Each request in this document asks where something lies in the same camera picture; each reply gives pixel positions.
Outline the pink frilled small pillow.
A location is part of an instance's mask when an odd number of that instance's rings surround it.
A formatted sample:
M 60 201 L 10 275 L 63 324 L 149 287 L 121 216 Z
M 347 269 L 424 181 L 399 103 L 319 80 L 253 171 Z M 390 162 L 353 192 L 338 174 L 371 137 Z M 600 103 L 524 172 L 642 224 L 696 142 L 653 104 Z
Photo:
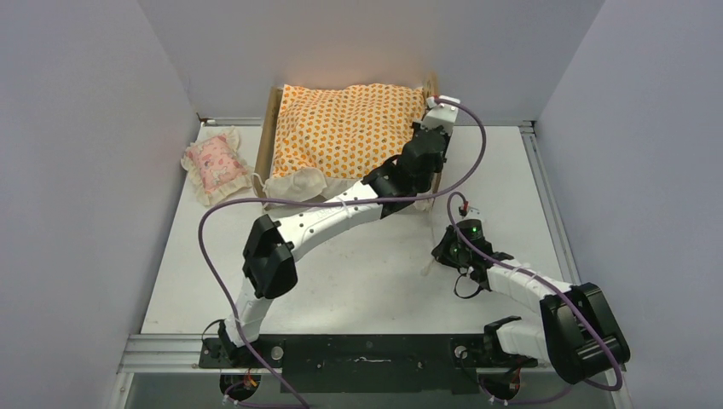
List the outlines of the pink frilled small pillow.
M 187 171 L 196 199 L 211 207 L 252 187 L 252 168 L 238 154 L 241 135 L 235 127 L 210 127 L 184 151 L 181 166 Z

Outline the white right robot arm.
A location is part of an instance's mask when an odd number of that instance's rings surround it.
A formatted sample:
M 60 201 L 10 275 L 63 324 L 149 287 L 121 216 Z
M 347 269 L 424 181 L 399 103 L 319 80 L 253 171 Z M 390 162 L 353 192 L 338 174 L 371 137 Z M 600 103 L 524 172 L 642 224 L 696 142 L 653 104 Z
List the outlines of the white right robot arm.
M 630 360 L 628 342 L 598 286 L 552 279 L 493 251 L 478 219 L 448 225 L 431 254 L 477 283 L 477 293 L 510 297 L 538 317 L 536 323 L 510 316 L 487 324 L 481 344 L 488 362 L 532 358 L 575 384 Z

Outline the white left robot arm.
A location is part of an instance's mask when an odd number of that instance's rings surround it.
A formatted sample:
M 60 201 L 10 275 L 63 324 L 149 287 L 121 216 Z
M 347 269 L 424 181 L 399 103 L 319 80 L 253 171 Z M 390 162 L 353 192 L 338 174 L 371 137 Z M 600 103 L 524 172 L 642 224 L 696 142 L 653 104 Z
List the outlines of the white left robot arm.
M 297 283 L 296 263 L 315 247 L 358 225 L 376 222 L 431 196 L 442 171 L 453 126 L 415 123 L 402 151 L 319 206 L 274 220 L 260 216 L 242 255 L 245 281 L 224 327 L 221 356 L 244 366 L 272 301 Z

